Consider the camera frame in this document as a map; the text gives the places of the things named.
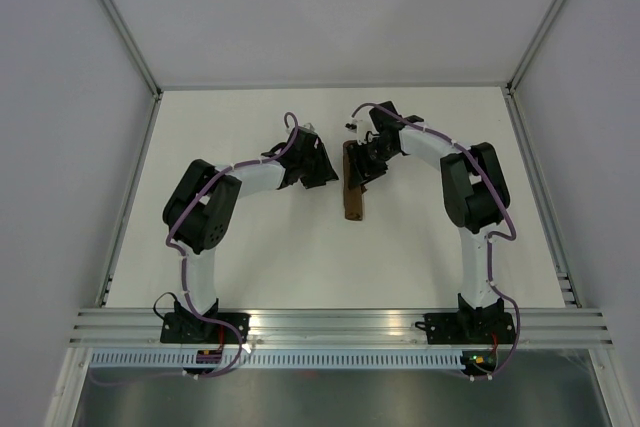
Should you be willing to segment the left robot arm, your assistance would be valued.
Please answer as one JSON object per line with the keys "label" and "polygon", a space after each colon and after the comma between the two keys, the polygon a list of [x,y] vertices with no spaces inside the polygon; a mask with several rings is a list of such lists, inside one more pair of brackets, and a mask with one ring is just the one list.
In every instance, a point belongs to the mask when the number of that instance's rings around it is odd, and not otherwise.
{"label": "left robot arm", "polygon": [[287,141],[254,160],[212,165],[192,161],[162,213],[166,245],[179,253],[184,332],[206,343],[218,331],[215,255],[239,200],[296,183],[310,189],[336,181],[326,148],[311,125],[293,128]]}

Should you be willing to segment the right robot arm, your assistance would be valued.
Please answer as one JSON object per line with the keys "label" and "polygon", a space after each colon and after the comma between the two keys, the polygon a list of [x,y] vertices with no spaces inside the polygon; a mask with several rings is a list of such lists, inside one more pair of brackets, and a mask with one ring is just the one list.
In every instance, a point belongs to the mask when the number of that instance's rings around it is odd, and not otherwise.
{"label": "right robot arm", "polygon": [[[401,116],[390,101],[363,107],[369,117],[351,116],[346,124],[356,136],[345,147],[349,189],[363,189],[383,176],[397,155],[416,157],[440,172],[445,212],[460,236],[463,280],[457,309],[426,312],[416,328],[431,345],[513,343],[517,328],[493,275],[493,241],[515,238],[495,148],[487,142],[465,146],[419,116]],[[507,232],[498,231],[501,223],[509,225]]]}

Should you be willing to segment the brown cloth napkin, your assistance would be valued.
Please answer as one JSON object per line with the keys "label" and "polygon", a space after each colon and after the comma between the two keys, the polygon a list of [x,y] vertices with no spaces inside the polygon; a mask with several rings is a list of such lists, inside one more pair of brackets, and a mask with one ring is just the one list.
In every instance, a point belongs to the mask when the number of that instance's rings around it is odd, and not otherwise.
{"label": "brown cloth napkin", "polygon": [[342,147],[344,217],[348,221],[362,221],[364,218],[363,196],[366,188],[364,186],[349,187],[351,162],[347,149],[351,144],[353,141],[346,141]]}

